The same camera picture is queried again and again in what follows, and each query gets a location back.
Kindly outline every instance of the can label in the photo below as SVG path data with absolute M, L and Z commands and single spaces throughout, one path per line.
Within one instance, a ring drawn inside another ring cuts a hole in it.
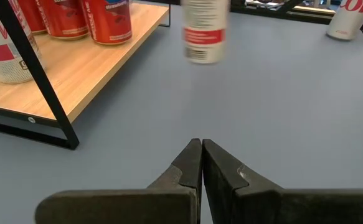
M 43 32 L 46 30 L 35 0 L 21 0 L 19 1 L 19 6 L 32 32 Z
M 182 0 L 186 57 L 195 63 L 218 62 L 224 54 L 229 2 Z
M 96 42 L 119 44 L 131 38 L 128 0 L 84 0 L 84 10 Z
M 88 33 L 78 0 L 36 0 L 36 3 L 51 36 L 69 39 Z
M 326 33 L 343 40 L 353 39 L 363 24 L 363 0 L 343 0 Z
M 31 34 L 31 30 L 25 20 L 20 6 L 18 5 L 18 2 L 16 0 L 9 0 L 9 2 L 11 3 L 19 23 L 24 29 L 24 32 L 34 49 L 34 52 L 41 62 L 39 48 L 33 35 Z M 20 53 L 16 49 L 14 43 L 7 33 L 7 30 L 0 21 L 0 82 L 20 83 L 30 79 L 32 79 L 30 71 L 27 69 L 27 66 Z

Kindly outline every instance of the blue table surface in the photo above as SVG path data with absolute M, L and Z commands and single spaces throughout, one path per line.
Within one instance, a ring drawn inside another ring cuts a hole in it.
M 363 36 L 325 30 L 231 14 L 225 59 L 193 65 L 174 6 L 172 27 L 154 31 L 76 120 L 77 151 L 0 134 L 0 223 L 33 223 L 61 190 L 145 188 L 191 138 L 284 188 L 363 188 Z

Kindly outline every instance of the shelf board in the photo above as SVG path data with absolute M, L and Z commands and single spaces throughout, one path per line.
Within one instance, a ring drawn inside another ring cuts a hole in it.
M 163 6 L 133 3 L 133 37 L 121 45 L 99 45 L 90 37 L 63 41 L 48 35 L 36 36 L 47 76 L 71 122 L 157 28 L 168 10 Z M 18 85 L 0 83 L 0 108 L 55 119 L 34 81 Z

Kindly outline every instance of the soda can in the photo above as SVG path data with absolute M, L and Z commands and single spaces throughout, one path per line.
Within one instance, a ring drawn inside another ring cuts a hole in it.
M 83 0 L 91 36 L 99 44 L 121 44 L 129 40 L 129 0 Z
M 34 49 L 37 58 L 42 63 L 39 48 L 22 13 L 21 7 L 18 5 L 17 0 L 9 0 L 9 2 Z M 33 77 L 29 69 L 8 35 L 7 30 L 0 21 L 0 82 L 15 84 L 26 82 L 31 79 L 33 79 Z
M 182 0 L 186 57 L 193 63 L 215 63 L 225 52 L 228 0 Z
M 80 39 L 88 34 L 79 0 L 36 0 L 47 32 L 59 39 Z
M 362 25 L 363 0 L 343 0 L 326 34 L 341 40 L 352 40 Z
M 47 31 L 43 18 L 35 0 L 18 0 L 18 3 L 25 15 L 26 21 L 33 34 L 43 34 Z

